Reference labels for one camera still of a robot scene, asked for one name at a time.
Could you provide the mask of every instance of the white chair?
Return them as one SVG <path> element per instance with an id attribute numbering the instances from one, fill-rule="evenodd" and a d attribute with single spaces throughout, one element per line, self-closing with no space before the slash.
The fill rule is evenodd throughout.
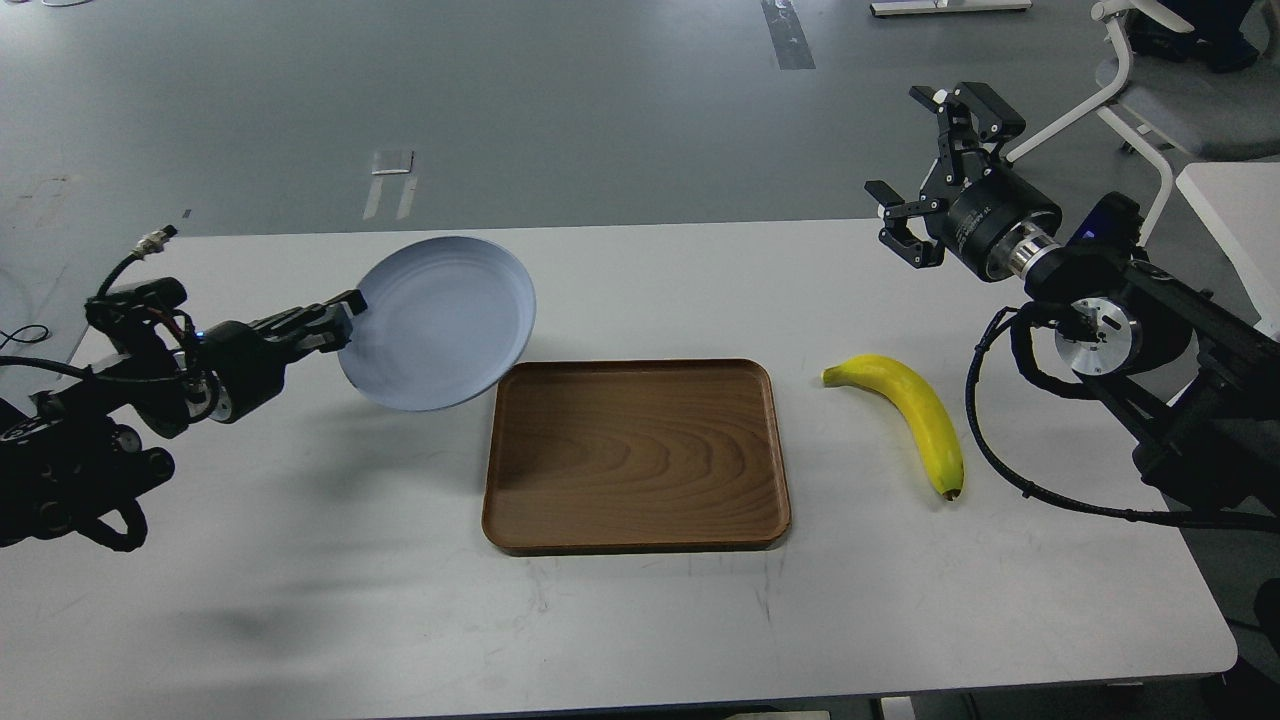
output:
<path id="1" fill-rule="evenodd" d="M 1190 32 L 1189 23 L 1155 0 L 1106 0 L 1092 17 L 1107 28 L 1115 58 L 1096 72 L 1102 90 L 1006 156 L 1016 161 L 1084 115 L 1094 113 L 1128 146 L 1160 173 L 1160 191 L 1147 211 L 1139 243 L 1146 243 L 1174 190 L 1174 172 L 1149 132 L 1201 160 L 1253 160 L 1280 154 L 1280 68 L 1271 60 L 1280 46 L 1280 0 L 1266 0 L 1262 12 L 1271 32 L 1262 59 L 1236 73 L 1215 74 L 1201 63 L 1169 63 L 1134 56 L 1126 35 L 1128 18 L 1142 12 L 1174 32 Z M 1112 106 L 1135 118 L 1130 124 Z"/>

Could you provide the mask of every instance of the black cable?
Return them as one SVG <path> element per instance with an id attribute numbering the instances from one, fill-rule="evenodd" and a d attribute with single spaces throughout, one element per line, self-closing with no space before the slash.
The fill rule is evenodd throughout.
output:
<path id="1" fill-rule="evenodd" d="M 996 315 L 991 319 L 991 323 L 987 325 L 986 332 L 983 332 L 982 340 L 978 341 L 977 346 L 974 346 L 973 363 L 969 365 L 969 374 L 965 378 L 964 409 L 969 420 L 969 429 L 973 430 L 973 439 L 978 445 L 978 450 L 982 451 L 983 457 L 987 459 L 987 462 L 991 464 L 992 469 L 995 469 L 1000 477 L 1005 478 L 1005 480 L 1023 492 L 1023 497 L 1034 497 L 1041 502 L 1047 502 L 1064 510 L 1085 512 L 1089 515 L 1102 515 L 1106 518 L 1119 518 L 1129 520 L 1130 523 L 1152 523 L 1156 525 L 1185 529 L 1234 529 L 1280 533 L 1280 519 L 1256 515 L 1252 512 L 1120 510 L 1116 507 L 1091 505 L 1088 502 L 1082 502 L 1042 488 L 1018 474 L 1012 468 L 1001 461 L 996 455 L 996 451 L 987 445 L 987 439 L 983 437 L 982 428 L 978 424 L 977 391 L 978 382 L 982 377 L 983 357 L 991 350 L 991 346 L 996 342 L 996 340 L 1016 322 L 1016 316 L 1014 319 L 1005 320 L 1005 316 L 1011 313 L 1016 314 L 1019 310 L 1016 307 L 1004 307 L 996 313 Z"/>
<path id="2" fill-rule="evenodd" d="M 120 260 L 120 263 L 116 264 L 115 268 L 113 268 L 110 273 L 108 273 L 106 279 L 102 281 L 101 286 L 99 286 L 97 295 L 95 295 L 93 297 L 102 297 L 102 296 L 105 296 L 106 291 L 111 290 L 111 284 L 115 283 L 116 278 L 119 278 L 120 274 L 124 273 L 124 269 L 128 268 L 129 265 L 137 263 L 137 261 L 138 261 L 138 256 L 133 255 L 133 254 L 129 254 L 129 255 L 127 255 L 124 258 L 124 260 Z"/>
<path id="3" fill-rule="evenodd" d="M 973 697 L 973 693 L 964 693 L 965 707 L 969 708 L 969 717 L 972 720 L 982 720 L 982 712 L 978 712 L 978 700 Z"/>
<path id="4" fill-rule="evenodd" d="M 32 329 L 40 331 L 40 334 L 28 338 L 18 337 L 19 334 Z M 0 331 L 0 336 L 4 336 L 4 341 L 0 341 L 0 350 L 4 350 L 4 346 L 9 345 L 10 342 L 20 342 L 22 345 L 36 345 L 37 342 L 45 342 L 46 340 L 49 340 L 49 334 L 50 334 L 49 325 L 42 325 L 40 323 L 31 323 L 23 325 L 13 331 L 12 333 Z"/>
<path id="5" fill-rule="evenodd" d="M 116 378 L 111 375 L 101 375 L 93 373 L 87 368 L 77 368 L 76 365 L 68 365 L 67 363 L 58 363 L 56 360 L 45 360 L 44 357 L 18 357 L 14 355 L 0 355 L 0 366 L 4 365 L 23 365 L 27 368 L 38 368 L 41 370 L 49 370 L 50 373 L 70 375 L 78 380 L 99 380 L 104 383 L 147 384 L 147 383 L 174 383 L 187 379 L 183 375 L 172 375 L 168 378 Z"/>

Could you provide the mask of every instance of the wooden tray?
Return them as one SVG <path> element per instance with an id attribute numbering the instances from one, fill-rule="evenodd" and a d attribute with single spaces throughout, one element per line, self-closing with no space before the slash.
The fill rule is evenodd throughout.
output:
<path id="1" fill-rule="evenodd" d="M 483 525 L 507 552 L 759 550 L 790 524 L 750 360 L 524 363 L 498 383 Z"/>

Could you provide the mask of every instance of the yellow banana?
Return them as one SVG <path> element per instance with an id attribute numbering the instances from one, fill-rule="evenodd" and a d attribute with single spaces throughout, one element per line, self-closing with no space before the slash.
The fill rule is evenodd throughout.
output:
<path id="1" fill-rule="evenodd" d="M 955 500 L 964 488 L 964 456 L 947 409 L 915 370 L 883 355 L 858 355 L 822 372 L 826 387 L 858 386 L 878 392 L 897 406 L 915 436 L 933 488 Z"/>

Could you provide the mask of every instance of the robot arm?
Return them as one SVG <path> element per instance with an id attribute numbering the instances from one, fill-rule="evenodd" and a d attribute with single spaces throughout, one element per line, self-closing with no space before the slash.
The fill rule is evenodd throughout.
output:
<path id="1" fill-rule="evenodd" d="M 164 240 L 175 232 L 166 229 Z M 37 393 L 31 418 L 0 401 L 0 428 L 6 428 L 0 433 L 0 547 L 77 532 L 116 551 L 136 550 L 147 533 L 137 498 L 169 480 L 175 465 L 164 448 L 143 448 L 138 433 L 110 414 L 131 405 L 165 438 L 204 419 L 234 423 L 280 393 L 287 365 L 346 346 L 352 318 L 366 309 L 360 291 L 351 290 L 201 333 L 178 309 L 187 295 L 174 278 L 109 288 L 125 264 L 84 306 L 90 325 L 111 340 L 116 355 L 84 370 L 60 368 L 77 382 Z M 160 329 L 177 347 L 161 340 Z M 101 520 L 113 510 L 124 532 Z"/>
<path id="2" fill-rule="evenodd" d="M 1020 278 L 1032 302 L 1009 324 L 1019 370 L 1042 389 L 1101 401 L 1138 441 L 1143 482 L 1193 512 L 1248 496 L 1280 510 L 1280 343 L 1152 265 L 1137 245 L 1138 205 L 1120 193 L 1057 242 L 1061 210 L 1000 156 L 1025 123 L 991 87 L 916 87 L 911 96 L 938 118 L 938 158 L 918 201 L 867 183 L 883 211 L 881 242 L 916 268 L 941 264 L 950 250 L 986 282 Z M 924 219 L 927 240 L 908 228 L 913 217 Z M 1055 331 L 1079 382 L 1036 366 L 1034 327 Z M 1199 372 L 1171 405 L 1132 379 L 1179 357 L 1192 338 Z"/>

